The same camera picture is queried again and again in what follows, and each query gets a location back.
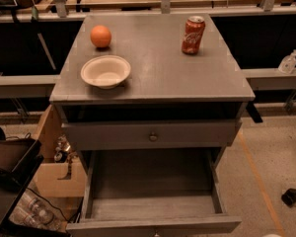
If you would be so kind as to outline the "grey drawer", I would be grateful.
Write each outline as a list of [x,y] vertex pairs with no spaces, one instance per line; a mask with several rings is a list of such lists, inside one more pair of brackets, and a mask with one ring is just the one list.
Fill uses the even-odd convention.
[[73,237],[186,237],[232,232],[206,149],[95,151]]
[[233,119],[190,121],[71,122],[62,129],[79,151],[225,147],[241,126]]

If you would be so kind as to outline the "grey wooden drawer cabinet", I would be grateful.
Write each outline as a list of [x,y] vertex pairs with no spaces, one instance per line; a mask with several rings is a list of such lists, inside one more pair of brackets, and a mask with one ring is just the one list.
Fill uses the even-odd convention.
[[[181,50],[185,15],[92,15],[86,17],[67,56],[50,100],[64,123],[190,121],[241,116],[254,94],[213,23],[208,23],[196,55]],[[99,55],[90,41],[94,25],[113,34],[110,54],[131,66],[121,85],[102,90],[81,78],[83,65]],[[226,147],[188,147],[211,152],[216,168]],[[77,150],[89,170],[95,151]]]

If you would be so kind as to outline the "grey top drawer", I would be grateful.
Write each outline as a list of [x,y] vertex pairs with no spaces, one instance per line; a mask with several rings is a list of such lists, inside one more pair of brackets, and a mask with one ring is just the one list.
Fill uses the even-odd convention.
[[225,147],[241,126],[233,119],[190,121],[71,122],[62,129],[79,151]]

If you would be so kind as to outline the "white paper bowl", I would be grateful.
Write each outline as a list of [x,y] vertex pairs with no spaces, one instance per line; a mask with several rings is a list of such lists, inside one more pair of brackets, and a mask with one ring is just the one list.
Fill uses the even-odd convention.
[[111,89],[125,81],[131,66],[124,58],[104,55],[87,61],[81,69],[82,80],[101,89]]

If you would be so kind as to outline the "orange fruit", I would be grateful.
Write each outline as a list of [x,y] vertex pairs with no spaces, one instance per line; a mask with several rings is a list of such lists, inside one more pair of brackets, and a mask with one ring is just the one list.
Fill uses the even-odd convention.
[[95,47],[108,47],[111,43],[111,31],[106,26],[94,26],[90,32],[90,39]]

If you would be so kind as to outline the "red cola can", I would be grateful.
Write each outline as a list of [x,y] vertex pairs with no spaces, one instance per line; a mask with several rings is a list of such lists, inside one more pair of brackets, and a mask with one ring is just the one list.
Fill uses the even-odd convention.
[[197,54],[205,30],[205,20],[201,16],[190,16],[185,22],[185,34],[182,42],[182,52]]

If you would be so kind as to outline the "light wooden crate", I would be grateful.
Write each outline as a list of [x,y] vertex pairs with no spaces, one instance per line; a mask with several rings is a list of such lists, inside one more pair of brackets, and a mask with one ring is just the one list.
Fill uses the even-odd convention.
[[81,197],[85,190],[87,175],[80,159],[73,160],[72,173],[68,179],[65,178],[68,163],[54,162],[57,139],[61,135],[61,119],[57,110],[49,105],[41,115],[34,134],[34,138],[41,143],[40,154],[43,156],[43,162],[40,164],[34,180],[38,191],[44,197]]

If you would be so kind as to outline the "black side cart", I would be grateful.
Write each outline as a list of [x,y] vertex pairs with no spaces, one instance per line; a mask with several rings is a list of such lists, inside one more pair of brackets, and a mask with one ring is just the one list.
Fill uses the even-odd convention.
[[40,146],[30,136],[8,139],[0,127],[0,234],[9,231],[9,216],[43,160]]

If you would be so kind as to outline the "clear hand sanitizer bottle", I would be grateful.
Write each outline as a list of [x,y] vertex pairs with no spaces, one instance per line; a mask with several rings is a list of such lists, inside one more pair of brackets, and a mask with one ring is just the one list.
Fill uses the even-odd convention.
[[296,49],[285,56],[278,66],[278,70],[285,74],[291,74],[296,66]]

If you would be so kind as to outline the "clear plastic bottles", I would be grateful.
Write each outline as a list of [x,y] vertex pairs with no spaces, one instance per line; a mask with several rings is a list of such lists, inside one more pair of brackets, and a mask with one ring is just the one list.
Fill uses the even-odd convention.
[[37,229],[58,231],[61,221],[55,214],[36,196],[24,192],[14,208],[9,219],[19,225]]

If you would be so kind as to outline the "black office chair base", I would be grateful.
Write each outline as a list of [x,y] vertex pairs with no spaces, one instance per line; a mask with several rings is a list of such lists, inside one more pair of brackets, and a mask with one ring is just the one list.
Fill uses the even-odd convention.
[[287,206],[293,206],[296,203],[296,189],[288,189],[281,199]]

